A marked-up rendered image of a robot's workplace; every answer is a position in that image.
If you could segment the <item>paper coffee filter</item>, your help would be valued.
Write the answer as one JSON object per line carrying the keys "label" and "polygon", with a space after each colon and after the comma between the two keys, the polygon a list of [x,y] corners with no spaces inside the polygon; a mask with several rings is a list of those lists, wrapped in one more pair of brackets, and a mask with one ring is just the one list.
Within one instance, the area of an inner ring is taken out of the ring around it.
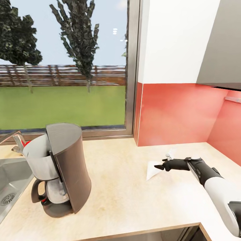
{"label": "paper coffee filter", "polygon": [[156,162],[156,161],[150,161],[148,162],[147,166],[147,178],[146,181],[148,181],[152,176],[155,174],[161,172],[162,170],[155,168],[154,165],[161,165],[161,162]]}

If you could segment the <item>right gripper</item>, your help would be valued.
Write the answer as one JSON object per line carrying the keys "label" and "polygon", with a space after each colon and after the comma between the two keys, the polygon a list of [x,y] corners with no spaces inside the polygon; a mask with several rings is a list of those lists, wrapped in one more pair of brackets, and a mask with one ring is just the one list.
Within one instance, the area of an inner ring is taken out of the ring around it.
{"label": "right gripper", "polygon": [[160,170],[165,169],[166,171],[170,171],[171,169],[183,170],[183,169],[180,169],[179,167],[180,160],[182,159],[173,159],[173,160],[163,159],[162,161],[164,161],[164,163],[162,165],[154,165],[154,167]]}

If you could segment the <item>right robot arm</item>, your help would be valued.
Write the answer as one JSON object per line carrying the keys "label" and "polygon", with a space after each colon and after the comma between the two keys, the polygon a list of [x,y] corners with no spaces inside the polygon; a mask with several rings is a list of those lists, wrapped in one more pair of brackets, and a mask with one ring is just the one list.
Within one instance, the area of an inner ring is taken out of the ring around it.
{"label": "right robot arm", "polygon": [[162,160],[164,163],[154,167],[166,171],[191,171],[207,191],[226,228],[241,238],[241,191],[223,178],[216,168],[210,168],[201,157],[175,159],[174,153],[175,150],[169,151],[167,159]]}

